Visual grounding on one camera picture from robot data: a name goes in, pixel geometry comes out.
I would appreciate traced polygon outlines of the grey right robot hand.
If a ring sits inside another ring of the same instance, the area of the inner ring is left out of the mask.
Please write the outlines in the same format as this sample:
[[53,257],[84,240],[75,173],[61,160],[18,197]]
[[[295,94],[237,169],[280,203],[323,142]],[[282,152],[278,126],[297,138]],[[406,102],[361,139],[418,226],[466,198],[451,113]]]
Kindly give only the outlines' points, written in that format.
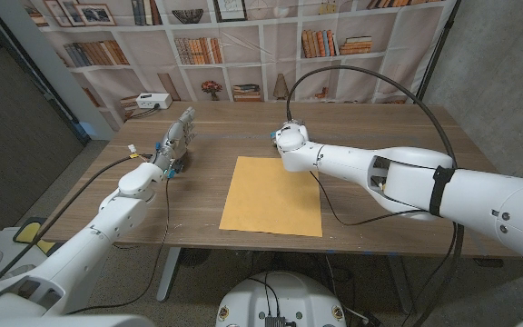
[[280,150],[293,151],[303,147],[309,140],[309,135],[303,121],[290,120],[272,132],[271,139]]

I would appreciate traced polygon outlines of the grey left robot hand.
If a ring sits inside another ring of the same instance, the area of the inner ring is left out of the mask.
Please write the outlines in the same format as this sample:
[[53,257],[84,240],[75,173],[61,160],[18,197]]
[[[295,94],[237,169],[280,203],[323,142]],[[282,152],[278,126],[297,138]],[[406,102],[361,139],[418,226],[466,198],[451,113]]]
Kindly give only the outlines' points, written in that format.
[[195,109],[192,106],[188,107],[169,127],[150,159],[150,163],[161,168],[167,178],[172,178],[182,170],[181,160],[195,136],[192,131],[194,116]]

